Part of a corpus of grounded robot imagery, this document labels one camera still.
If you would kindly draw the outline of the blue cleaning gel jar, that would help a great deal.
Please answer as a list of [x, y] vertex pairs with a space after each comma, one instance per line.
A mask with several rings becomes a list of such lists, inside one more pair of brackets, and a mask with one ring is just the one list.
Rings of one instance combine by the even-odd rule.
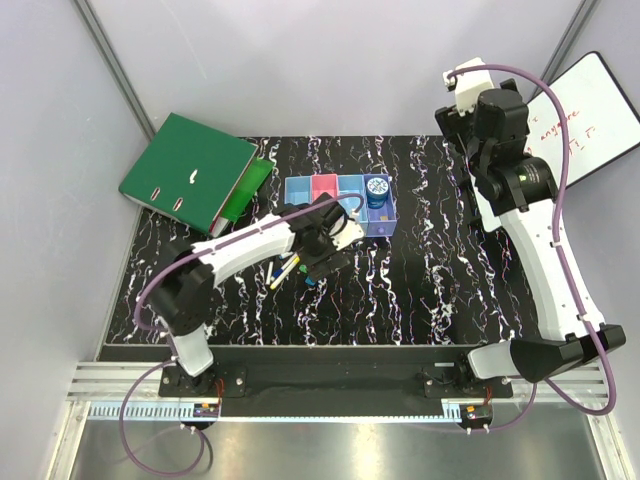
[[390, 193], [388, 177], [368, 175], [364, 180], [368, 207], [370, 209], [382, 208]]

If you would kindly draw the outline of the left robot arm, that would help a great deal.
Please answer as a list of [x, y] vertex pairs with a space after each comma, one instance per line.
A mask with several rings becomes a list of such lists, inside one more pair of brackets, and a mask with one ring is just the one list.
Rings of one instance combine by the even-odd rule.
[[[210, 291], [227, 278], [270, 257], [292, 253], [312, 274], [347, 264], [340, 251], [362, 237], [359, 194], [322, 194], [308, 204], [284, 204], [253, 224], [223, 237], [188, 245], [141, 292], [134, 319], [145, 303], [159, 315], [181, 384], [196, 396], [215, 386], [214, 354], [206, 339], [201, 309]], [[352, 237], [345, 235], [356, 227]]]

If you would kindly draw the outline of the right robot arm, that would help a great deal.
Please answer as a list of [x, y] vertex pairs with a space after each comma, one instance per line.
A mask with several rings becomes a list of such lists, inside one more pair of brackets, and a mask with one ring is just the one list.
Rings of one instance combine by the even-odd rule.
[[539, 335], [471, 350], [454, 371], [454, 384], [466, 396], [486, 389], [490, 379], [520, 377], [537, 383], [594, 361], [626, 342], [620, 325], [605, 324], [581, 279], [575, 281], [587, 311], [581, 315], [557, 257], [563, 250], [574, 273], [579, 270], [566, 239], [552, 236], [558, 190], [551, 168], [527, 153], [527, 105], [513, 89], [480, 93], [469, 113], [454, 106], [436, 111], [444, 138], [466, 161], [464, 186], [490, 205], [491, 215], [512, 241], [536, 307]]

